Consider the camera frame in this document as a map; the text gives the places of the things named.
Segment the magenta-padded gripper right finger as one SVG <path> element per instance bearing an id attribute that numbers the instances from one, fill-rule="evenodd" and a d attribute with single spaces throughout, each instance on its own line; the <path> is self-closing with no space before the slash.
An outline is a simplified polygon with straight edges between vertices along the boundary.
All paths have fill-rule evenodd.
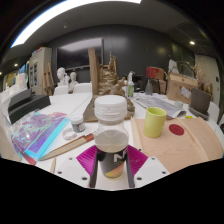
<path id="1" fill-rule="evenodd" d="M 126 167 L 130 188 L 140 188 L 169 175 L 156 157 L 147 157 L 132 146 L 127 149 Z"/>

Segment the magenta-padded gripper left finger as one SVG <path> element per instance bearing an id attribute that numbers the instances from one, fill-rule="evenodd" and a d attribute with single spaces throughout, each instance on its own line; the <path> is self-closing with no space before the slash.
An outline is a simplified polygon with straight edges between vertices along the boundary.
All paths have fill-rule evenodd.
<path id="1" fill-rule="evenodd" d="M 77 157 L 67 158 L 56 170 L 56 175 L 81 187 L 94 188 L 97 171 L 97 148 L 91 146 Z"/>

